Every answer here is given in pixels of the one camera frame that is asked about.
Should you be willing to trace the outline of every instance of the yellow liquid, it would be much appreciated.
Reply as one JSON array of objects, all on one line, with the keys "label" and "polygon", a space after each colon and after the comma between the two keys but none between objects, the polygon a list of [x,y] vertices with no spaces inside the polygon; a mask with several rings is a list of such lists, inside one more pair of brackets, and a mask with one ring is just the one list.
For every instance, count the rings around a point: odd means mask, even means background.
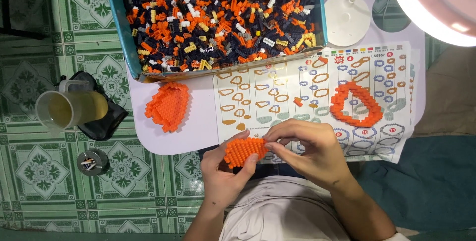
[{"label": "yellow liquid", "polygon": [[[98,92],[68,92],[68,98],[71,100],[72,104],[81,105],[81,117],[76,123],[78,125],[101,119],[108,112],[108,102],[106,101],[106,98]],[[48,111],[55,124],[62,128],[68,126],[73,114],[68,100],[60,94],[54,94],[51,96],[50,103],[48,104]]]}]

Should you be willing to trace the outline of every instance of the orange heart-shaped brick structure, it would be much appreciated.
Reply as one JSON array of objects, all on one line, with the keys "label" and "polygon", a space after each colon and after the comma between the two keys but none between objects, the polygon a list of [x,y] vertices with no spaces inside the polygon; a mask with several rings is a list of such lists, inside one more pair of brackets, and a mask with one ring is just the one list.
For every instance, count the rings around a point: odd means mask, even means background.
[{"label": "orange heart-shaped brick structure", "polygon": [[[371,128],[375,123],[382,119],[383,113],[378,103],[366,89],[357,85],[355,82],[341,84],[336,88],[336,91],[336,95],[330,98],[332,104],[330,112],[336,119],[348,123],[351,126],[363,128]],[[362,121],[353,119],[351,116],[346,116],[342,113],[349,91],[354,95],[354,97],[359,98],[368,109],[368,115]]]},{"label": "orange heart-shaped brick structure", "polygon": [[174,132],[185,117],[188,104],[188,86],[169,82],[158,89],[152,101],[146,104],[145,115],[155,124],[162,125],[164,132]]},{"label": "orange heart-shaped brick structure", "polygon": [[253,153],[258,154],[258,160],[261,160],[268,149],[265,148],[265,141],[258,138],[234,139],[227,143],[223,158],[228,163],[229,168],[242,167],[245,161]]}]

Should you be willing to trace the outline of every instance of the hand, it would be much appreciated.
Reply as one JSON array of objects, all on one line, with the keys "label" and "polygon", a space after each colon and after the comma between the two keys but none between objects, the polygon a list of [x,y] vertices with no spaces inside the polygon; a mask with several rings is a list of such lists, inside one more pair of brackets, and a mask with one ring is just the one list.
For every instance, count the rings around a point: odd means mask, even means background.
[{"label": "hand", "polygon": [[202,169],[203,184],[205,186],[204,202],[212,203],[214,207],[224,209],[233,203],[249,178],[255,173],[258,154],[251,154],[245,161],[245,166],[237,174],[223,160],[226,155],[227,143],[234,139],[246,139],[249,130],[240,132],[223,142],[216,149],[207,151],[203,155],[200,168]]},{"label": "hand", "polygon": [[[270,128],[263,138],[267,149],[321,188],[340,191],[355,180],[329,124],[288,119]],[[301,156],[289,151],[284,146],[290,141],[300,141],[306,151]]]}]

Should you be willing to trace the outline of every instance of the person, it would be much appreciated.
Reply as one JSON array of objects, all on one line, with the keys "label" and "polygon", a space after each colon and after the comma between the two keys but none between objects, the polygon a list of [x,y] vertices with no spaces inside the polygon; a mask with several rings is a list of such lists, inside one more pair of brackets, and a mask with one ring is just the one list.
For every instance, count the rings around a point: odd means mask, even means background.
[{"label": "person", "polygon": [[[257,154],[232,173],[223,161],[226,144],[248,136],[248,130],[236,134],[203,155],[205,197],[183,241],[408,240],[354,179],[329,124],[289,119],[263,136],[265,147],[305,179],[248,181]],[[291,141],[305,152],[288,150]]]}]

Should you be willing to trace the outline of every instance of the person's left hand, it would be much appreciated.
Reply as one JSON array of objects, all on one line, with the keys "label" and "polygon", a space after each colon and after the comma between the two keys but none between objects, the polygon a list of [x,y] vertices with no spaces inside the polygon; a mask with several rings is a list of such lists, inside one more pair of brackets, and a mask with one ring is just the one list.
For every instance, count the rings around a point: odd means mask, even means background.
[{"label": "person's left hand", "polygon": [[204,202],[209,202],[219,209],[228,207],[236,200],[249,178],[255,173],[258,154],[251,154],[245,161],[245,166],[237,174],[233,174],[228,164],[223,160],[226,155],[227,143],[234,139],[246,139],[249,130],[240,132],[223,142],[216,149],[203,155],[200,165],[205,187]]}]

